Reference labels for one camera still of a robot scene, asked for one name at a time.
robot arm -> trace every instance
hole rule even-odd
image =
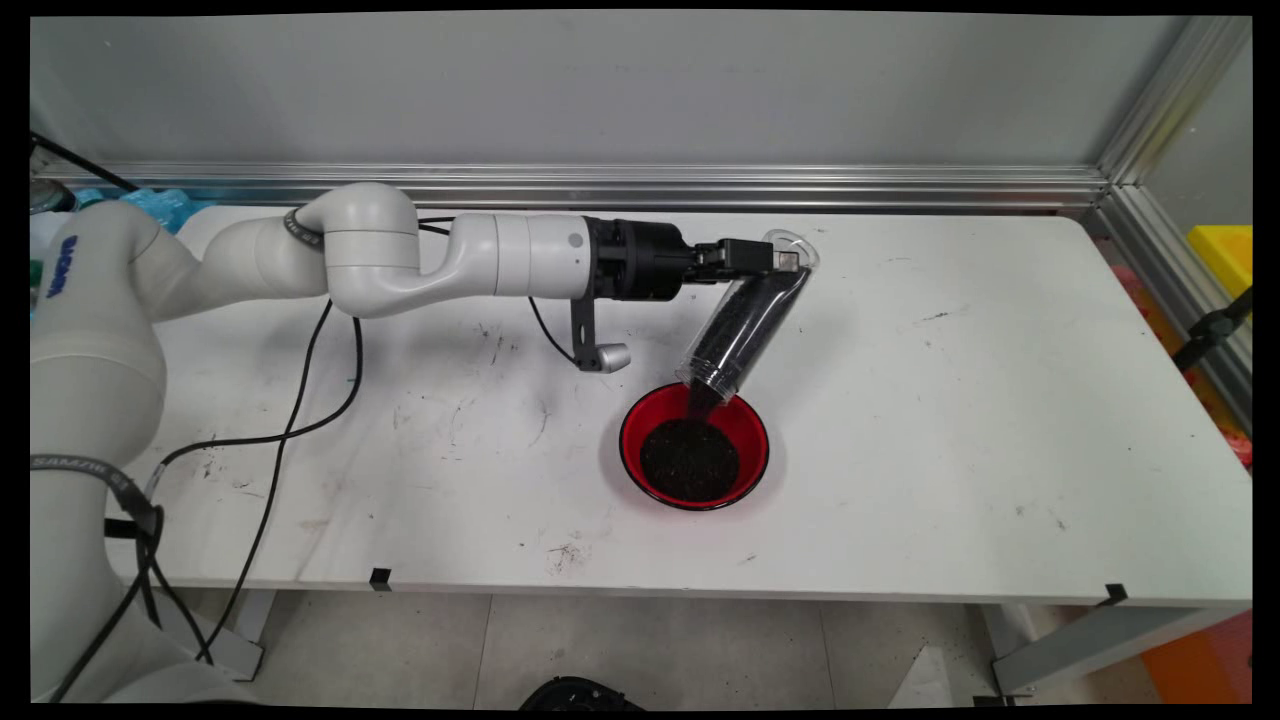
[[[31,329],[31,454],[124,466],[146,448],[165,393],[154,322],[326,291],[358,318],[475,295],[561,299],[572,301],[579,369],[613,372],[630,355],[625,346],[595,345],[593,301],[669,300],[682,283],[727,281],[780,261],[772,249],[744,254],[742,242],[689,247],[663,223],[461,215],[444,263],[424,274],[412,201],[357,183],[283,222],[230,225],[197,261],[141,210],[99,204],[64,225],[46,263],[54,272],[42,282]],[[102,542],[105,503],[105,486],[88,475],[31,475],[33,700],[50,697],[122,597]],[[243,697],[220,673],[189,661],[136,607],[68,694],[88,702]]]

transparent cylinder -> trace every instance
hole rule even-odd
[[[765,233],[764,241],[772,242],[774,251],[796,254],[797,269],[773,270],[730,284],[676,369],[676,377],[690,386],[695,397],[701,393],[724,404],[737,395],[818,268],[818,251],[803,237],[774,229]],[[714,397],[699,386],[714,391]],[[700,414],[694,402],[690,413]]]

red bowl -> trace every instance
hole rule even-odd
[[[649,395],[641,397],[627,411],[622,420],[622,432],[618,433],[618,452],[622,455],[622,465],[631,475],[631,480],[649,497],[678,507],[681,510],[717,510],[733,505],[746,497],[746,493],[755,489],[764,477],[764,468],[769,464],[769,436],[764,432],[764,423],[755,410],[739,396],[712,410],[708,421],[733,443],[737,450],[737,479],[733,487],[718,500],[708,502],[686,502],[660,492],[649,484],[640,466],[640,447],[654,428],[673,420],[685,418],[689,406],[689,387],[684,383],[672,383],[659,387]]]

black tape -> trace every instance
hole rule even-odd
[[[285,213],[284,229],[289,231],[289,234],[310,245],[311,247],[323,247],[324,234],[317,233],[310,228],[302,227],[302,224],[298,223],[297,213],[298,213],[297,208]]]
[[[133,520],[108,518],[102,524],[102,534],[115,539],[138,539],[138,524]]]
[[[110,462],[102,462],[101,460],[93,460],[92,457],[83,457],[79,455],[32,455],[31,469],[69,470],[72,473],[92,475],[102,480],[106,483],[106,487],[111,489],[111,495],[115,496],[115,501],[120,503],[120,510],[124,510],[129,514],[129,518],[133,518],[138,529],[147,536],[155,533],[155,506],[151,505],[147,496],[138,489],[138,486],[134,484],[128,475],[122,473],[119,468],[111,465]]]
[[[390,579],[390,570],[387,568],[374,568],[374,574],[369,577],[369,584],[378,592],[392,592]]]
[[[1106,607],[1108,605],[1120,605],[1121,602],[1129,600],[1129,593],[1124,589],[1124,583],[1107,583],[1107,598],[1097,603],[1094,607]]]
[[[989,696],[989,694],[975,694],[973,696],[974,707],[1015,707],[1018,703],[1010,696]]]

bowl rim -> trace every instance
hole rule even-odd
[[[635,483],[637,488],[640,488],[649,497],[657,500],[658,502],[668,507],[675,507],[677,510],[687,510],[690,512],[704,512],[708,510],[719,510],[721,507],[728,507],[730,505],[733,505],[735,502],[751,495],[751,491],[755,489],[755,486],[760,484],[760,480],[764,479],[764,471],[769,469],[769,455],[772,454],[772,443],[769,442],[769,429],[764,427],[764,420],[760,419],[760,414],[755,411],[755,407],[751,407],[751,404],[744,400],[741,395],[735,395],[733,400],[739,400],[742,402],[742,406],[746,407],[746,410],[751,414],[753,418],[755,418],[755,423],[760,427],[760,433],[764,434],[764,462],[760,464],[760,471],[755,475],[754,479],[751,479],[750,484],[742,488],[742,491],[739,492],[737,495],[730,496],[724,500],[724,502],[719,502],[717,505],[696,505],[696,506],[681,505],[680,501],[671,501],[654,493],[644,483],[641,483],[639,478],[635,477],[635,473],[632,473],[631,468],[627,465],[627,456],[623,450],[622,438],[627,432],[627,423],[631,421],[631,414],[635,413],[636,407],[639,407],[641,402],[648,400],[650,395],[680,384],[685,383],[676,382],[655,387],[649,392],[644,393],[643,396],[640,396],[640,400],[636,400],[635,402],[631,404],[631,409],[627,410],[627,414],[622,418],[622,425],[618,428],[618,460],[622,461],[622,469],[627,471],[627,477],[631,478],[631,482]]]

